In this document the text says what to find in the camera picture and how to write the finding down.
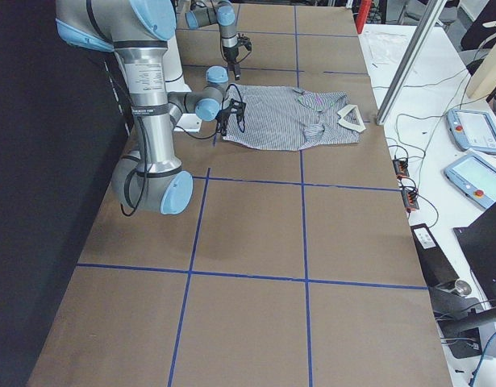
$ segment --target white desk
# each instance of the white desk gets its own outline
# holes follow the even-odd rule
[[[366,25],[365,30],[360,35],[366,66],[379,106],[387,91],[380,86],[387,87],[391,83],[414,29],[414,27],[406,26]],[[405,113],[416,117],[440,116],[448,108],[458,106],[461,103],[461,96],[469,79],[469,75],[464,69],[463,63],[443,29],[435,28],[420,53],[413,72],[406,80],[406,85],[433,84],[457,75],[439,85],[403,89],[385,122],[384,128],[386,137],[389,138],[389,145],[396,144],[398,140],[395,124],[398,114]],[[490,112],[490,108],[484,100],[464,105],[464,108]],[[416,183],[419,182],[421,195],[430,200],[440,212],[439,221],[431,229],[432,234],[460,278],[472,286],[473,292],[470,297],[482,300],[452,229],[468,226],[483,211],[451,185],[443,175],[443,169],[463,156],[464,153],[460,152],[453,143],[445,118],[441,120],[439,118],[418,120],[402,116],[398,121],[398,133],[403,142],[414,144],[422,149],[425,149],[430,140],[427,156],[423,162],[421,178],[419,171],[421,161],[419,159],[410,160],[409,172]],[[422,155],[420,150],[407,146],[405,148],[409,151],[410,156]],[[390,154],[394,155],[395,151],[396,148],[391,148]],[[404,156],[403,151],[398,149],[398,156]],[[496,159],[491,157],[486,157],[486,159],[496,166]],[[410,224],[426,223],[430,226],[436,219],[435,211],[421,198],[419,205],[420,210],[411,213]],[[452,356],[447,347],[444,351],[453,385],[455,387],[467,386],[478,358],[458,360]],[[464,370],[465,373],[456,373],[455,369]],[[476,386],[496,387],[496,359],[486,360],[482,365]]]

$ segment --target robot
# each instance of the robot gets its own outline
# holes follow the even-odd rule
[[[245,47],[248,54],[252,48],[249,38],[237,35],[231,3],[221,0],[207,7],[193,2],[192,8],[185,16],[189,28],[218,24],[223,58],[240,79],[239,48]],[[56,0],[56,24],[68,44],[114,52],[126,80],[139,135],[111,179],[123,213],[181,213],[192,196],[193,179],[174,154],[173,129],[219,117],[224,122],[225,114],[231,114],[231,106],[223,106],[226,69],[209,68],[207,86],[200,92],[190,90],[183,77],[170,0]]]

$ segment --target folded garment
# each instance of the folded garment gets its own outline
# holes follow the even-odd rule
[[[359,133],[342,126],[357,124],[354,110],[338,115],[348,104],[345,92],[311,93],[287,86],[238,85],[246,102],[244,131],[232,115],[225,140],[261,150],[297,151],[326,144],[359,142]],[[235,89],[230,97],[240,99]]]

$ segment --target table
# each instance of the table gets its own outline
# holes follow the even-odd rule
[[[361,46],[365,54],[366,65],[371,76],[373,91],[378,105],[380,105],[387,90],[381,88],[381,86],[389,86],[391,83],[414,29],[414,27],[406,26],[365,26],[365,30],[361,35]],[[370,44],[382,37],[388,40],[395,39],[398,44],[393,51],[388,51],[385,55],[378,56],[374,53],[376,48],[371,48]],[[437,116],[445,112],[446,106],[454,107],[461,103],[464,87],[469,76],[443,29],[436,27],[420,53],[414,66],[414,71],[406,81],[406,85],[435,84],[454,75],[456,76],[453,79],[438,85],[423,88],[409,87],[402,91],[391,111],[390,117],[385,123],[389,145],[396,144],[398,140],[397,132],[395,131],[398,114],[406,113],[416,117]],[[465,108],[491,112],[486,101],[483,100],[466,104]],[[427,157],[421,171],[421,180],[419,179],[421,165],[419,160],[410,162],[410,174],[416,182],[421,181],[421,194],[429,199],[440,212],[439,221],[431,229],[432,234],[461,279],[471,284],[473,292],[470,297],[482,300],[478,284],[473,280],[469,265],[452,229],[454,227],[468,226],[483,211],[451,185],[442,172],[447,165],[465,153],[460,152],[453,143],[445,119],[417,120],[402,116],[398,122],[398,132],[400,138],[406,143],[414,144],[423,149],[429,144]],[[420,151],[411,147],[406,148],[409,149],[411,156],[421,156]],[[393,148],[390,149],[391,155],[394,154],[394,150]],[[487,155],[481,156],[496,166],[496,159]],[[420,211],[411,214],[410,224],[433,224],[436,219],[434,210],[422,199],[420,199],[419,204]],[[468,385],[469,373],[475,369],[478,359],[457,360],[447,348],[445,348],[445,355],[451,370],[454,386]],[[465,370],[465,373],[456,373],[455,369]],[[487,360],[479,373],[477,385],[496,386],[496,360]]]
[[[242,83],[347,91],[361,142],[260,152],[175,133],[189,208],[124,218],[107,194],[29,385],[446,387],[351,11],[237,14]],[[219,37],[177,38],[200,89]]]

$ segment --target brown table surface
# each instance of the brown table surface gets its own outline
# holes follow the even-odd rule
[[[346,91],[360,143],[175,133],[189,208],[125,218],[106,195],[29,385],[450,386],[351,11],[235,8],[253,43],[240,83]],[[223,65],[218,32],[179,27],[200,89]]]

